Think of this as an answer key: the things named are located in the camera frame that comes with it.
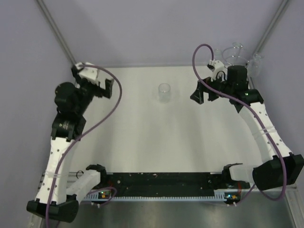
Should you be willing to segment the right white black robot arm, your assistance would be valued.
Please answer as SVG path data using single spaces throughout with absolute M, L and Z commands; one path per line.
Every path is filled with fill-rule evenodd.
M 204 94 L 208 95 L 210 102 L 227 98 L 247 124 L 261 155 L 260 165 L 230 166 L 222 175 L 223 185 L 233 188 L 239 181 L 246 181 L 265 191 L 278 187 L 285 189 L 294 184 L 304 167 L 304 158 L 291 152 L 281 139 L 268 116 L 261 94 L 249 87 L 246 67 L 225 67 L 221 62 L 213 61 L 203 67 L 204 79 L 195 66 L 193 70 L 198 83 L 191 100 L 203 104 Z

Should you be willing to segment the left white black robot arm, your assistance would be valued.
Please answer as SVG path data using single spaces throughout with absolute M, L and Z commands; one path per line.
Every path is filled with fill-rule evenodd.
M 106 79 L 104 88 L 98 81 L 92 83 L 85 78 L 78 83 L 76 87 L 64 82 L 55 89 L 57 115 L 52 123 L 49 160 L 37 195 L 27 204 L 28 212 L 46 222 L 52 219 L 71 223 L 90 190 L 103 188 L 108 182 L 105 167 L 91 164 L 76 182 L 67 186 L 74 146 L 85 135 L 84 112 L 94 97 L 111 98 L 114 80 Z

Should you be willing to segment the clear patterned wine glass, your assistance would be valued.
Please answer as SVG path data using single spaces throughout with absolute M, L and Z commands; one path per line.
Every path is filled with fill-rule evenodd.
M 171 99 L 171 86 L 167 83 L 161 83 L 158 86 L 158 99 L 161 103 L 167 103 Z

